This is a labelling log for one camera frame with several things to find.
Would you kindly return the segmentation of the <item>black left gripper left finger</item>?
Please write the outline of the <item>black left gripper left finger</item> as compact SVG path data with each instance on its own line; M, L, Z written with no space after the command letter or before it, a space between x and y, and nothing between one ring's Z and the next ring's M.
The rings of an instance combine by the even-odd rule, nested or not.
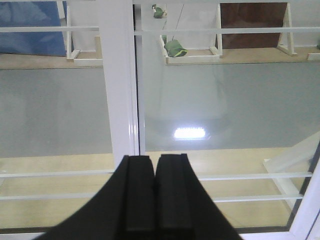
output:
M154 179L148 156L125 155L92 199L37 239L154 240Z

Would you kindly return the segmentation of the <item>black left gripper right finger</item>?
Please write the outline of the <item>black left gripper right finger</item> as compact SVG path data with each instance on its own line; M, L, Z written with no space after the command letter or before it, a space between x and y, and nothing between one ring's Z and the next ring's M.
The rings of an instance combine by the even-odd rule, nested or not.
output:
M155 184L159 240L241 239L200 183L187 154L161 155Z

